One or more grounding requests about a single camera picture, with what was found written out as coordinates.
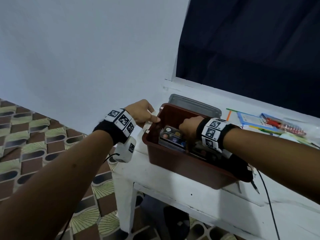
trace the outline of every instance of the forearm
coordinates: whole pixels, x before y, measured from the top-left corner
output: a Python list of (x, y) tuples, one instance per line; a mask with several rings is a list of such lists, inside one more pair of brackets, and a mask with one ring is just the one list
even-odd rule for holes
[(223, 146), (280, 184), (320, 203), (320, 150), (243, 129), (230, 130)]
[(2, 204), (0, 236), (53, 239), (71, 217), (112, 145), (110, 135), (97, 130), (36, 173)]

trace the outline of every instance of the black wristband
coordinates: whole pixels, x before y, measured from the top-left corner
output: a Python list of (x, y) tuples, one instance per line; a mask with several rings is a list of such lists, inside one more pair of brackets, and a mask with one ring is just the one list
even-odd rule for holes
[(220, 132), (220, 135), (219, 135), (219, 138), (218, 138), (218, 146), (219, 146), (219, 149), (223, 150), (224, 147), (223, 147), (223, 139), (224, 137), (226, 136), (226, 134), (234, 129), (234, 128), (239, 128), (238, 126), (234, 125), (234, 124), (228, 124), (226, 125), (222, 131)]
[(202, 131), (203, 128), (206, 126), (206, 124), (208, 123), (208, 121), (211, 120), (211, 118), (204, 118), (200, 124), (198, 125), (197, 131), (196, 131), (196, 137), (198, 140), (202, 140)]
[(93, 131), (97, 130), (109, 133), (113, 140), (113, 145), (116, 145), (118, 142), (125, 143), (128, 139), (122, 130), (119, 129), (113, 122), (103, 120), (94, 128)]

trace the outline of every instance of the tiled floor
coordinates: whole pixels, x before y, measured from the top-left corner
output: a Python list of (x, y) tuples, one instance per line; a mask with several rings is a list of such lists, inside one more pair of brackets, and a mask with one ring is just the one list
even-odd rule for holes
[[(32, 175), (85, 136), (54, 119), (0, 99), (0, 205)], [(141, 221), (138, 205), (133, 233), (120, 230), (111, 176), (115, 166), (116, 163), (110, 161), (101, 166), (79, 202), (63, 240), (160, 239), (154, 228)], [(216, 239), (212, 235), (216, 228), (192, 218), (190, 223), (187, 240)]]

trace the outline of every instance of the wristband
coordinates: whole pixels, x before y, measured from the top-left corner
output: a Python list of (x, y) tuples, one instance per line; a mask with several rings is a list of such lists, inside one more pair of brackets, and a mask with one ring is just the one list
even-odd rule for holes
[(136, 122), (125, 109), (113, 109), (94, 128), (93, 131), (102, 130), (112, 137), (113, 144), (125, 143), (131, 135)]
[(231, 153), (224, 149), (223, 139), (233, 128), (239, 128), (228, 121), (219, 118), (205, 118), (198, 126), (196, 136), (207, 147), (223, 153), (229, 158)]

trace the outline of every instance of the brown plastic basket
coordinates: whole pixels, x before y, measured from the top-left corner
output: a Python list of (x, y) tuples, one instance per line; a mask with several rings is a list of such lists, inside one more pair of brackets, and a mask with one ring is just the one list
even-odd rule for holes
[(206, 117), (205, 115), (172, 104), (162, 104), (160, 112), (158, 113), (161, 121), (159, 123), (153, 123), (149, 130), (142, 136), (142, 141), (148, 147), (150, 163), (216, 190), (238, 181), (232, 173), (224, 169), (191, 157), (187, 153), (174, 151), (158, 144), (160, 131), (166, 125), (179, 128), (179, 125), (185, 119), (196, 116)]

